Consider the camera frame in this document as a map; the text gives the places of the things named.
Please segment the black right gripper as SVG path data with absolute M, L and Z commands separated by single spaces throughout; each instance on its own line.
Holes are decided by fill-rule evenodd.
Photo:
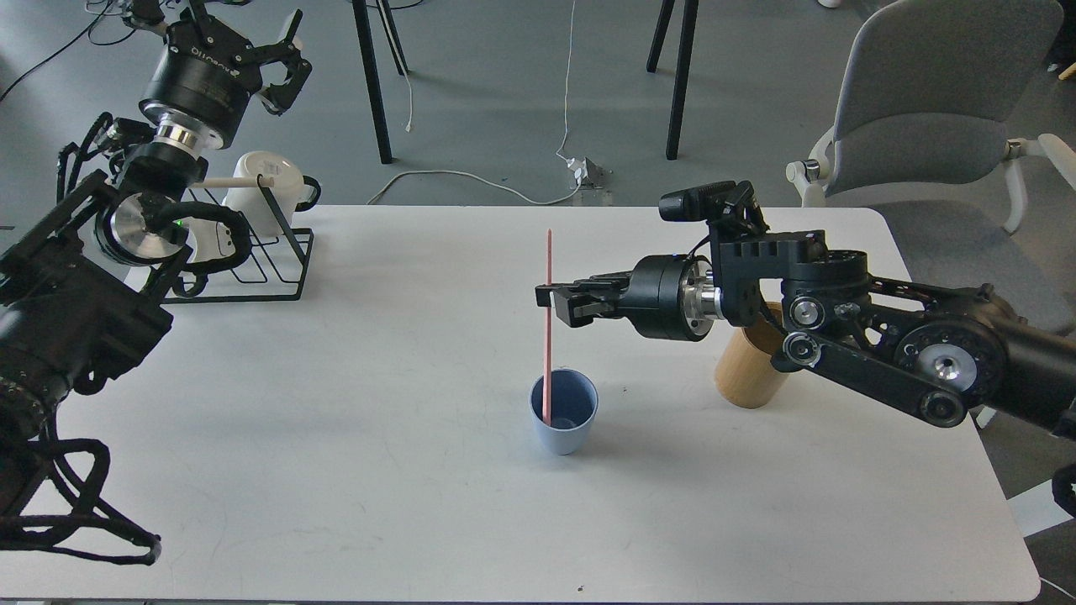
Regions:
M 554 292 L 584 298 L 552 298 Z M 697 342 L 724 318 L 714 268 L 700 255 L 649 255 L 633 271 L 542 284 L 535 287 L 535 302 L 552 307 L 555 318 L 575 329 L 595 320 L 622 320 L 615 306 L 624 292 L 626 316 L 647 338 Z

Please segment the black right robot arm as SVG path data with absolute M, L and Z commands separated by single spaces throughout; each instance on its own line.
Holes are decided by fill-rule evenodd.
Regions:
M 1073 439 L 1073 342 L 1034 329 L 991 286 L 876 278 L 822 231 L 722 236 L 708 256 L 653 255 L 631 271 L 535 289 L 570 327 L 631 321 L 651 339 L 700 341 L 714 321 L 776 334 L 763 358 L 809 371 L 938 428 L 972 408 Z

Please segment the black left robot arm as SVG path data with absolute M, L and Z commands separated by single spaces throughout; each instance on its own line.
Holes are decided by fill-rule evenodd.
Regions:
M 99 393 L 171 329 L 170 292 L 249 261 L 255 230 L 193 188 L 253 187 L 286 239 L 269 175 L 208 179 L 207 149 L 231 145 L 252 98 L 286 112 L 312 66 L 293 11 L 272 45 L 254 45 L 188 1 L 166 22 L 157 1 L 124 1 L 123 20 L 161 36 L 143 119 L 98 116 L 57 161 L 56 203 L 3 253 L 3 550 L 150 566 L 161 540 L 103 500 L 110 451 L 58 435 L 59 405 Z

